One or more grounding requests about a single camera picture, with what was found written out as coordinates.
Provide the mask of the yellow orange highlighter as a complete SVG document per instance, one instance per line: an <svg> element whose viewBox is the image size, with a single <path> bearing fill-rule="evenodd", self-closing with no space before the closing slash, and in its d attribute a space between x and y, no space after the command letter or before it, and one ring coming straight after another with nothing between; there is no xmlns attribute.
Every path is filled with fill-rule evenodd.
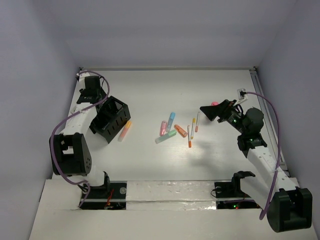
<svg viewBox="0 0 320 240"><path fill-rule="evenodd" d="M122 129L122 131L121 131L121 133L120 133L120 135L119 135L119 137L118 137L118 141L119 141L119 142L122 142L122 141L123 141L123 139L124 139L124 137L126 136L128 130L130 129L131 125L132 125L132 122L131 122L130 120L128 120L128 121L126 122L126 124L124 125L124 127L123 127L123 129Z"/></svg>

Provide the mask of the blue highlighter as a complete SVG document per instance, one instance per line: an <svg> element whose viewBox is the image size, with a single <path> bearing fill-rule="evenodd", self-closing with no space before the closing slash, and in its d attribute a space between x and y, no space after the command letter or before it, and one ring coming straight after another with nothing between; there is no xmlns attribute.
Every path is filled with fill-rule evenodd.
<svg viewBox="0 0 320 240"><path fill-rule="evenodd" d="M165 131L168 133L171 131L171 128L172 128L172 125L173 125L173 121L175 119L175 116L176 116L176 113L175 112L171 112L170 113L170 116L169 116L169 119L167 121L167 125L166 125L166 129Z"/></svg>

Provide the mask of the pink highlighter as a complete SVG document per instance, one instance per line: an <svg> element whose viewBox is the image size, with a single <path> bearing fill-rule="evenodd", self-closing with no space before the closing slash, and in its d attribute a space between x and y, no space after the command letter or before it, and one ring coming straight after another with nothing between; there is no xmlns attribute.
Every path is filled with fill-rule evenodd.
<svg viewBox="0 0 320 240"><path fill-rule="evenodd" d="M166 133L166 128L167 128L167 122L162 121L160 126L160 131L159 131L160 136L163 136Z"/></svg>

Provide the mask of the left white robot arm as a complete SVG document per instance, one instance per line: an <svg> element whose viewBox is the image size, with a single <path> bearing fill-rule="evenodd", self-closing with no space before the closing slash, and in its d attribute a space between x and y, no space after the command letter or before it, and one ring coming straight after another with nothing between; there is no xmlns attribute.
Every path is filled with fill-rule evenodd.
<svg viewBox="0 0 320 240"><path fill-rule="evenodd" d="M53 172L88 195L93 164L85 135L107 101L110 85L103 75L92 70L81 70L76 78L81 86L80 96L70 115L53 129L49 148Z"/></svg>

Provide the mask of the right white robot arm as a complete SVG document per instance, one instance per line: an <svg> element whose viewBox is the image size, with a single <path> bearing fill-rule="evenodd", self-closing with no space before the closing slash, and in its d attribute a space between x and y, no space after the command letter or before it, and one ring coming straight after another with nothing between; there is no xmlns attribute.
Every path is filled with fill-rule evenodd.
<svg viewBox="0 0 320 240"><path fill-rule="evenodd" d="M267 218L276 233L310 228L312 193L293 182L271 155L261 135L263 112L252 107L242 113L235 100L202 106L200 110L210 121L227 122L240 132L238 148L257 170L257 174L235 173L230 183L231 192L235 196L247 194L254 200L262 208L259 218Z"/></svg>

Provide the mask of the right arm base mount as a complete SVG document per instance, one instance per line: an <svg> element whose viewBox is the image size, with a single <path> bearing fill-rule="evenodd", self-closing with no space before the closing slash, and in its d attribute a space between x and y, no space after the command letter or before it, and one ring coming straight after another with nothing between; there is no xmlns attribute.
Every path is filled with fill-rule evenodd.
<svg viewBox="0 0 320 240"><path fill-rule="evenodd" d="M217 181L210 192L218 210L254 209L257 204L247 194L236 190L231 181Z"/></svg>

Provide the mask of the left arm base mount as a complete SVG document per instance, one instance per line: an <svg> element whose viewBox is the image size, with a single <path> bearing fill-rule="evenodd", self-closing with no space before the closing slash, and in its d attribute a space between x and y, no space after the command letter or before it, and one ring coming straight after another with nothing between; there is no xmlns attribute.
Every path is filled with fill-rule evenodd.
<svg viewBox="0 0 320 240"><path fill-rule="evenodd" d="M125 210L126 193L126 181L111 181L109 190L104 186L93 186L80 208L82 210Z"/></svg>

